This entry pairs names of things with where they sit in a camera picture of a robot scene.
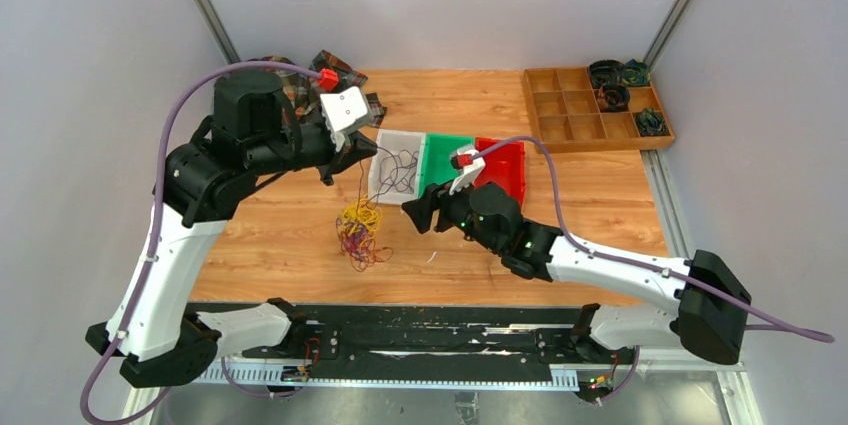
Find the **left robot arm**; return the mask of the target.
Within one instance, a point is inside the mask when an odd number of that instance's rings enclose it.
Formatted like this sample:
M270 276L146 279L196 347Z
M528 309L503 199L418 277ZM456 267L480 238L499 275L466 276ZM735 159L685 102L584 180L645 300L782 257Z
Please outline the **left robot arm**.
M191 291L240 203L276 179L314 168L324 184L374 156L363 135L374 111L357 86L330 69L304 70L321 88L317 116L303 122L283 91L282 63L244 62L207 75L213 110L191 139L160 138L151 222L132 281L114 315L92 325L87 343L103 359L121 359L136 388L188 384L212 363L271 347L283 358L306 345L303 316L271 299L229 312L192 311Z

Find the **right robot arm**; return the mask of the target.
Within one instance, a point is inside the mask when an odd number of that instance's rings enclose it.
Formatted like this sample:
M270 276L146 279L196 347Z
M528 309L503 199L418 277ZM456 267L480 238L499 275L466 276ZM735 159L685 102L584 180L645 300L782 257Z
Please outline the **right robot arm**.
M571 345L584 361L623 347L675 345L719 365L740 359L751 296L713 252L669 258L599 245L524 217L495 183L456 193L431 184L401 208L419 233L456 228L524 279L584 283L641 300L582 307Z

